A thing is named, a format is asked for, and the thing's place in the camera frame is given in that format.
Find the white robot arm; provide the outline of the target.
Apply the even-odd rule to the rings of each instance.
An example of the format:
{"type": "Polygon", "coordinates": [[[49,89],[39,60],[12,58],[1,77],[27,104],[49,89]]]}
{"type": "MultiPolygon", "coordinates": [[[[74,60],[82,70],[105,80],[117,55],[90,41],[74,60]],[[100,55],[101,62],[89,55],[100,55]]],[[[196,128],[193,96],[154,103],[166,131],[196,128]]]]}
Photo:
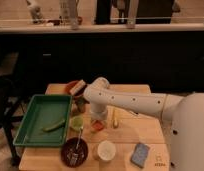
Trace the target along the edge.
{"type": "Polygon", "coordinates": [[[93,119],[105,119],[107,106],[170,121],[169,171],[204,171],[204,93],[178,96],[164,93],[122,92],[98,77],[84,90],[93,119]]]}

